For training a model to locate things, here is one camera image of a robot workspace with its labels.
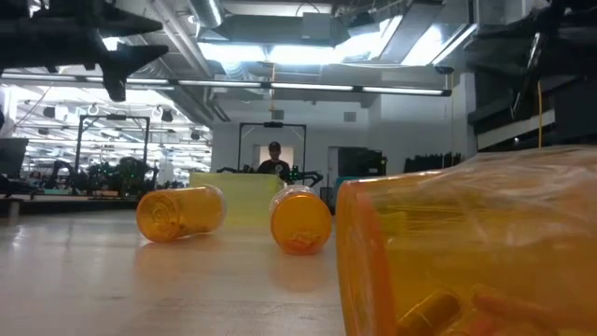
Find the metal frame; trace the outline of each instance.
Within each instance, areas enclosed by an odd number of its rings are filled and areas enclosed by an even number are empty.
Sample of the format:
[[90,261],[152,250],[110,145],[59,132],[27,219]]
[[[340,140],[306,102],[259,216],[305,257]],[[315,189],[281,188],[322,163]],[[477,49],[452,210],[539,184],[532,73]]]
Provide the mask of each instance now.
[[149,142],[149,124],[151,122],[150,117],[129,117],[123,115],[107,115],[107,116],[90,116],[84,115],[79,117],[78,122],[78,135],[76,137],[76,156],[75,156],[75,172],[78,172],[78,165],[81,159],[81,141],[83,138],[83,133],[87,131],[87,129],[91,126],[85,127],[84,121],[85,119],[106,119],[106,120],[126,120],[126,119],[137,119],[137,120],[145,120],[146,121],[146,138],[145,138],[145,145],[143,147],[143,163],[147,164],[147,143]]
[[[264,128],[273,128],[273,127],[267,127],[266,125],[268,125],[268,122],[241,122],[241,124],[239,125],[239,146],[238,146],[238,160],[237,160],[237,164],[236,164],[236,169],[241,169],[241,148],[243,147],[243,128],[244,126],[263,126]],[[305,171],[305,163],[307,160],[307,125],[306,124],[285,124],[282,123],[282,127],[279,128],[284,128],[284,127],[300,127],[302,128],[303,132],[304,132],[304,136],[302,139],[302,171]]]

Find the person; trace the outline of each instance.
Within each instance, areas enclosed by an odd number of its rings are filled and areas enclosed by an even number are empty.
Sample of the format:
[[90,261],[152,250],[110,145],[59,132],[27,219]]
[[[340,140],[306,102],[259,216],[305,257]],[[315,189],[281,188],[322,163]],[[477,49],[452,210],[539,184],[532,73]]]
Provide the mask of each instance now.
[[282,147],[276,141],[270,143],[268,146],[270,150],[270,159],[265,160],[257,168],[257,172],[260,174],[275,174],[278,175],[283,181],[287,181],[290,177],[290,166],[288,163],[280,160],[280,154],[282,154]]

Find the cap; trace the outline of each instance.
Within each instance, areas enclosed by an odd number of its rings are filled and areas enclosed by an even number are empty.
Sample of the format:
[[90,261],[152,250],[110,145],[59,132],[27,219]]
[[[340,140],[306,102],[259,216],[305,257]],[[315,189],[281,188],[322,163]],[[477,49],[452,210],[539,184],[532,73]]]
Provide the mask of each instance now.
[[268,146],[268,149],[269,149],[269,150],[273,150],[273,149],[280,150],[280,149],[282,149],[282,147],[280,146],[280,143],[279,143],[279,142],[277,142],[277,141],[272,141],[272,142],[270,142],[270,145]]

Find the man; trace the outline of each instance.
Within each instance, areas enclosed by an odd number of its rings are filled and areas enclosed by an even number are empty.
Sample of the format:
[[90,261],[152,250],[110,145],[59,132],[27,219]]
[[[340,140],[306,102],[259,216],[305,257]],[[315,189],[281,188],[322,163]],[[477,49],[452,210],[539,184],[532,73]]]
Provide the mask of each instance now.
[[272,142],[268,149],[270,150],[270,160],[263,161],[257,172],[260,174],[275,174],[280,176],[283,181],[287,181],[290,176],[290,166],[288,163],[280,160],[282,154],[282,147],[277,142]]

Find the yellow box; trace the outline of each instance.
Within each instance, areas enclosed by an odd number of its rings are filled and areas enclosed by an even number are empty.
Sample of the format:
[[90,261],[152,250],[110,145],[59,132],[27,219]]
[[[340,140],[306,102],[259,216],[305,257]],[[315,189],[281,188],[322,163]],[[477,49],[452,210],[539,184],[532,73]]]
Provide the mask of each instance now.
[[343,184],[348,335],[597,335],[596,196],[594,147]]
[[276,175],[191,173],[191,187],[205,184],[218,187],[224,193],[227,204],[225,226],[268,228],[270,201],[284,188],[284,182]]

